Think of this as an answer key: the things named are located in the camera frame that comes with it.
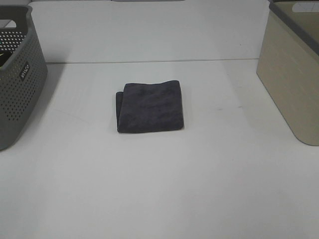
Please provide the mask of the grey perforated plastic basket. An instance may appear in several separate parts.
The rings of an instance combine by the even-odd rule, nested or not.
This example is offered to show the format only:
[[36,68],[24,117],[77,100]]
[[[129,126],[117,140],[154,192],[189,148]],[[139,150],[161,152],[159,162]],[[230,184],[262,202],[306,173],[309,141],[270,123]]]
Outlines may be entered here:
[[0,148],[18,139],[42,92],[47,66],[28,5],[1,5],[0,18],[15,27],[0,29]]

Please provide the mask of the dark grey folded towel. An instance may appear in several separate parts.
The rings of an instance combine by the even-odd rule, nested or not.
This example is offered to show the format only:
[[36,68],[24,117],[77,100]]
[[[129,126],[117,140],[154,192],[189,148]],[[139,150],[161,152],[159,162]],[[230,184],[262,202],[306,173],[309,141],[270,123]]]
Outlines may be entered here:
[[182,94],[177,80],[125,84],[116,93],[117,131],[148,133],[184,128]]

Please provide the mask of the beige plastic basket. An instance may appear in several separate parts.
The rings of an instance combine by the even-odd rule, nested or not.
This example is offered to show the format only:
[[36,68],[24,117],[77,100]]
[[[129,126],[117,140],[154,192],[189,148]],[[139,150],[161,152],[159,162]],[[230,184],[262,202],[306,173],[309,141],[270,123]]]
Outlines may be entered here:
[[319,2],[272,0],[258,77],[294,136],[319,144]]

